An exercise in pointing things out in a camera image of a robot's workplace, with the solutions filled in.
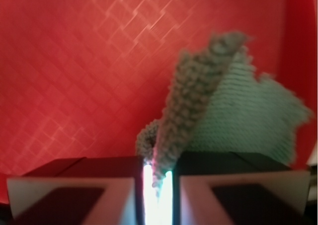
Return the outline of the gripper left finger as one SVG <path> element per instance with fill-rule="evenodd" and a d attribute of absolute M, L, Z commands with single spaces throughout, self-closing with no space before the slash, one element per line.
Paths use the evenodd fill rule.
<path fill-rule="evenodd" d="M 63 158 L 7 180 L 12 225 L 142 225 L 138 156 Z"/>

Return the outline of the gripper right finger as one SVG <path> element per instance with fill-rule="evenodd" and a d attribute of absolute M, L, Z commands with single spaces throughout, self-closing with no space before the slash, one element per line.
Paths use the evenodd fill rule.
<path fill-rule="evenodd" d="M 173 170 L 175 225 L 309 225 L 310 172 L 260 153 L 184 152 Z"/>

